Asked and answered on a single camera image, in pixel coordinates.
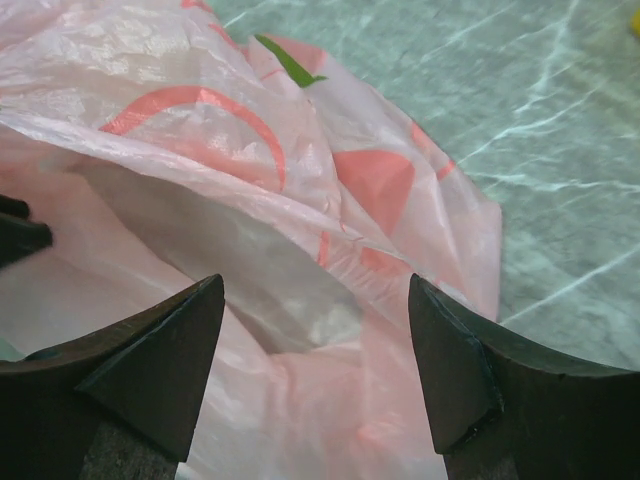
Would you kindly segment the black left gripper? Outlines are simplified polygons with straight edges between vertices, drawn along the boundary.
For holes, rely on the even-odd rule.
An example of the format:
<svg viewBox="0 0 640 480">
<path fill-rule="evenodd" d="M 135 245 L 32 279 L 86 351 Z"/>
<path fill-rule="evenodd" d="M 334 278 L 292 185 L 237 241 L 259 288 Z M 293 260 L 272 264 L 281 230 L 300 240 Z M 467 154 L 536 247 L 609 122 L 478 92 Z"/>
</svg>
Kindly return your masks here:
<svg viewBox="0 0 640 480">
<path fill-rule="evenodd" d="M 5 268 L 53 245 L 51 229 L 31 220 L 29 205 L 1 196 L 0 266 Z"/>
</svg>

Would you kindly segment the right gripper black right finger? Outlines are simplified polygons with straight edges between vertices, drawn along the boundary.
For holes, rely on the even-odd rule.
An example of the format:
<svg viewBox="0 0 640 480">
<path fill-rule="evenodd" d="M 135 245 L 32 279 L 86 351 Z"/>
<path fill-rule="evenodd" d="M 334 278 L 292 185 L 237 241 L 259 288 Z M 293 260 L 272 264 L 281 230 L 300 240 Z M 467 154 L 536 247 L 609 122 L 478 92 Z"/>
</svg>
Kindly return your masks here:
<svg viewBox="0 0 640 480">
<path fill-rule="evenodd" d="M 413 276 L 431 437 L 451 479 L 635 479 L 639 375 L 529 340 Z"/>
</svg>

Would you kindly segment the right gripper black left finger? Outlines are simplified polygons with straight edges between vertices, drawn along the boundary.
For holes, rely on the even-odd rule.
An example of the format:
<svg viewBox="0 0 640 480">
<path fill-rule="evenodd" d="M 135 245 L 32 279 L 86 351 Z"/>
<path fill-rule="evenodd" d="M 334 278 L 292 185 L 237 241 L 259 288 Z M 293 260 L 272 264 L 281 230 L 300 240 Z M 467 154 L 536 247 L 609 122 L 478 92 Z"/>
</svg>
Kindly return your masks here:
<svg viewBox="0 0 640 480">
<path fill-rule="evenodd" d="M 221 330 L 214 275 L 143 312 L 1 365 L 5 479 L 171 479 Z"/>
</svg>

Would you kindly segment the pink plastic bag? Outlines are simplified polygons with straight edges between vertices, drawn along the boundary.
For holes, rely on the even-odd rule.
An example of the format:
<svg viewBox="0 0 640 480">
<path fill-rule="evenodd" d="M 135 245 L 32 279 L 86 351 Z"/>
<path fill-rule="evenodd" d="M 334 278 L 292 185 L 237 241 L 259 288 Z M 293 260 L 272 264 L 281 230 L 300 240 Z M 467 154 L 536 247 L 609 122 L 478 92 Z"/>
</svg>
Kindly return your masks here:
<svg viewBox="0 0 640 480">
<path fill-rule="evenodd" d="M 1 191 L 54 236 L 1 274 L 16 352 L 223 278 L 181 477 L 445 477 L 409 283 L 494 317 L 501 210 L 324 50 L 201 1 L 5 1 Z"/>
</svg>

